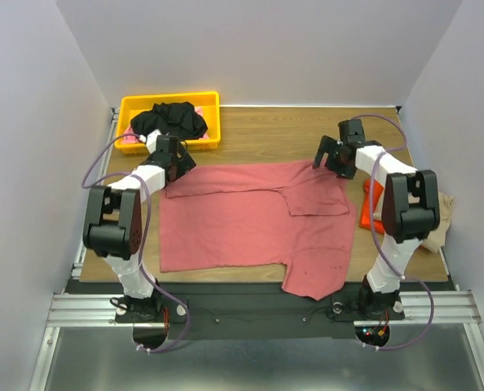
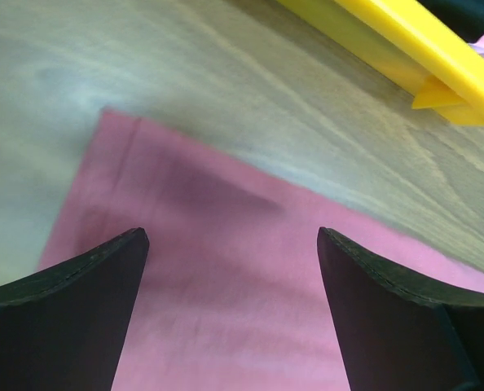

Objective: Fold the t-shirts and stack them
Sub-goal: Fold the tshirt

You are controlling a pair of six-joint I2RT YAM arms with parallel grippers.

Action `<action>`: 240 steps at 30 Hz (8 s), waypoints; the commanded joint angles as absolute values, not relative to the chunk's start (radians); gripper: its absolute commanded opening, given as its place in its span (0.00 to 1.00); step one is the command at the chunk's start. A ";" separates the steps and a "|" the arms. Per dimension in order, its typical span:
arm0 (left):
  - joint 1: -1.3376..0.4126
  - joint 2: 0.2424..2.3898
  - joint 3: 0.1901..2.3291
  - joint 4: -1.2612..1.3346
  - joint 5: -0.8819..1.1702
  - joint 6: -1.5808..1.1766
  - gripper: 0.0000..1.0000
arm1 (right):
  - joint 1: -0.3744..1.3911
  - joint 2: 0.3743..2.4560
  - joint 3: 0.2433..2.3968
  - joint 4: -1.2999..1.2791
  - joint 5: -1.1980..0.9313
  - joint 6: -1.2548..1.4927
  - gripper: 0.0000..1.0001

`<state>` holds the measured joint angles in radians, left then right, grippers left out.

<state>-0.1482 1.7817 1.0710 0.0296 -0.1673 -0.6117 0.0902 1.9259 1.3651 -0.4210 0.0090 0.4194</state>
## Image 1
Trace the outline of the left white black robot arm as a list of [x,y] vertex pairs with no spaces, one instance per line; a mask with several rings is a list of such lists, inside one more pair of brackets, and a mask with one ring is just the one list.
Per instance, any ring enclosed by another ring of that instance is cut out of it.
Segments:
[[102,178],[81,186],[88,192],[82,229],[84,246],[103,258],[119,278],[123,295],[110,300],[117,316],[135,321],[169,319],[169,303],[187,318],[187,305],[166,292],[144,265],[144,248],[151,225],[152,196],[195,168],[184,142],[154,131],[138,140],[149,152],[130,172],[112,173],[113,182]]

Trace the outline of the pink red t shirt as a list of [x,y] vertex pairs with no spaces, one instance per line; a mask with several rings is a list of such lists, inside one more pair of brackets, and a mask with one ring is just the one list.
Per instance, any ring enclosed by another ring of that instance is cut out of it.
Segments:
[[162,191],[159,221],[164,272],[282,264],[285,292],[321,300],[345,283],[356,208],[307,160],[208,165]]

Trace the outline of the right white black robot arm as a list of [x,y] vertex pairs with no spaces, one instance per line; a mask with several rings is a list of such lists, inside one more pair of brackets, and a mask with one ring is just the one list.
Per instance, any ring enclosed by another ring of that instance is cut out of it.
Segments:
[[338,139],[320,139],[313,166],[324,165],[344,179],[363,171],[370,175],[370,192],[376,184],[383,188],[383,241],[372,229],[378,256],[356,298],[358,314],[374,318],[401,305],[399,289],[408,262],[439,226],[438,180],[434,171],[406,165],[392,155],[393,149],[368,140],[360,116],[340,122],[338,129]]

